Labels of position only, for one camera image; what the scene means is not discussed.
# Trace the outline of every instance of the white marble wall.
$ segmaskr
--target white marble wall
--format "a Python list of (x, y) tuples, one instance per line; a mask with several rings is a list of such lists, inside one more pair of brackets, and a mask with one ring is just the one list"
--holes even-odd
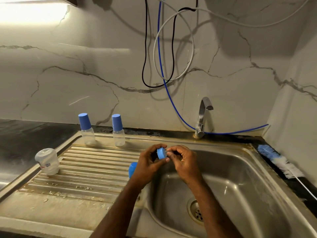
[(265, 140), (317, 186), (317, 5), (269, 117)]
[[(195, 0), (166, 0), (176, 9)], [(248, 24), (271, 23), (303, 0), (199, 0), (208, 8)], [(153, 67), (158, 1), (148, 0), (149, 32), (145, 81), (162, 83)], [(287, 21), (245, 28), (211, 17), (184, 13), (195, 32), (194, 61), (185, 78), (169, 90), (183, 118), (195, 125), (199, 103), (208, 96), (214, 110), (205, 130), (230, 132), (267, 123), (312, 3)], [(142, 83), (145, 58), (144, 0), (81, 0), (6, 4), (0, 9), (0, 118), (78, 123), (89, 113), (93, 124), (111, 125), (120, 113), (125, 127), (187, 130), (164, 87)], [(162, 17), (173, 11), (164, 7)], [(191, 54), (186, 25), (177, 18), (175, 74)], [(171, 72), (172, 23), (161, 43), (165, 76)]]

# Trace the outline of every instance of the left hand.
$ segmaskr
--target left hand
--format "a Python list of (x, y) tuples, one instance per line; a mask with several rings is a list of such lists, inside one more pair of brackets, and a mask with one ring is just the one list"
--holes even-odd
[(161, 160), (158, 160), (157, 162), (153, 162), (151, 159), (151, 153), (156, 152), (158, 148), (166, 148), (166, 144), (155, 144), (149, 147), (147, 150), (141, 152), (140, 158), (137, 164), (137, 167), (135, 168), (135, 171), (130, 179), (129, 182), (136, 185), (138, 188), (143, 189), (146, 184), (148, 184), (155, 172), (167, 162), (170, 161), (169, 158), (164, 158)]

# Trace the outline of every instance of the hand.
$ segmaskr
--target hand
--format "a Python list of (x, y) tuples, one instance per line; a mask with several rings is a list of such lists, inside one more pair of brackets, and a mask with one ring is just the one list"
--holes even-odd
[(166, 148), (166, 144), (155, 144), (149, 147), (147, 150), (141, 152), (140, 158), (135, 168), (135, 171), (130, 179), (130, 181), (136, 185), (138, 188), (143, 189), (146, 184), (148, 184), (154, 173), (167, 162), (170, 161), (169, 158), (164, 158), (158, 160), (157, 162), (153, 162), (151, 159), (151, 153), (156, 152), (158, 148)]
[[(177, 173), (188, 186), (203, 181), (195, 152), (184, 145), (172, 146), (166, 151), (167, 156), (172, 159)], [(177, 151), (180, 155), (174, 154), (173, 151)]]

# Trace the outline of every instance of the forearm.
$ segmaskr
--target forearm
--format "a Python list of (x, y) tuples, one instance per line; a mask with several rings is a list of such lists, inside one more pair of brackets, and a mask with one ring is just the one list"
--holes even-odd
[(130, 180), (90, 238), (124, 238), (140, 191), (141, 187)]
[(208, 237), (242, 238), (203, 179), (188, 185), (199, 204)]

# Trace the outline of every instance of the faucet spout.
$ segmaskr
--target faucet spout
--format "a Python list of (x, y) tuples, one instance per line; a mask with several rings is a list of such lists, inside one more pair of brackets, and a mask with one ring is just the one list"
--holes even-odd
[(202, 138), (205, 134), (203, 132), (203, 121), (204, 121), (204, 115), (205, 115), (206, 109), (213, 110), (214, 107), (212, 106), (210, 99), (208, 97), (203, 97), (203, 99), (200, 102), (198, 120), (196, 124), (196, 130), (195, 130), (196, 138)]

